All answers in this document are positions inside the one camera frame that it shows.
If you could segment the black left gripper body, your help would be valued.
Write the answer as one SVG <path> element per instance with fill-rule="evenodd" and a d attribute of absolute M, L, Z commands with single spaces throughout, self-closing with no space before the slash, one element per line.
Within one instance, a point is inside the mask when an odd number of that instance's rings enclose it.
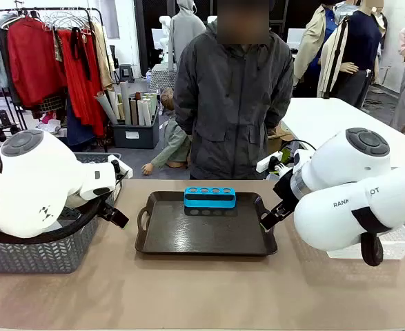
<path fill-rule="evenodd" d="M 101 200 L 97 209 L 97 216 L 102 219 L 115 219 L 118 211 L 109 205 L 105 200 Z"/>

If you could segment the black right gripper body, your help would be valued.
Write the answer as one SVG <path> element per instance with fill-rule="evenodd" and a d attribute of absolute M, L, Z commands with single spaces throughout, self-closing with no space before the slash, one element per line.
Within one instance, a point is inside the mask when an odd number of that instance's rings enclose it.
<path fill-rule="evenodd" d="M 294 195 L 291 189 L 291 178 L 293 170 L 289 170 L 286 174 L 279 178 L 275 184 L 273 191 L 281 199 L 282 205 L 285 208 L 294 208 L 299 202 L 298 198 Z"/>

